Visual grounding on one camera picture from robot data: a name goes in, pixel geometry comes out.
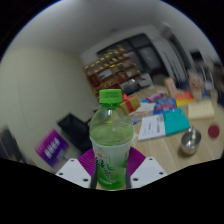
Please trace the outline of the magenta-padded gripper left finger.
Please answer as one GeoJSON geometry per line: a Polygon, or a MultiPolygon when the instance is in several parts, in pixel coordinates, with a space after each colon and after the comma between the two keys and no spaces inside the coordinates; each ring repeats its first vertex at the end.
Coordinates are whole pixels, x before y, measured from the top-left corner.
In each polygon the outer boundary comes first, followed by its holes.
{"type": "Polygon", "coordinates": [[[94,151],[90,149],[78,159],[70,158],[56,173],[56,176],[78,186],[95,189],[97,186],[97,172],[94,151]]]}

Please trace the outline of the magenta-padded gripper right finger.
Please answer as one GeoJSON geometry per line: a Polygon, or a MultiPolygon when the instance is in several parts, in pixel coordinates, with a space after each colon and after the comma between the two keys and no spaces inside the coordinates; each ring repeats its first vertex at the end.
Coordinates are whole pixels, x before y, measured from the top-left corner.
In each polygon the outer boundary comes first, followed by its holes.
{"type": "Polygon", "coordinates": [[[126,172],[127,189],[143,187],[166,175],[154,157],[146,157],[134,147],[130,148],[126,172]]]}

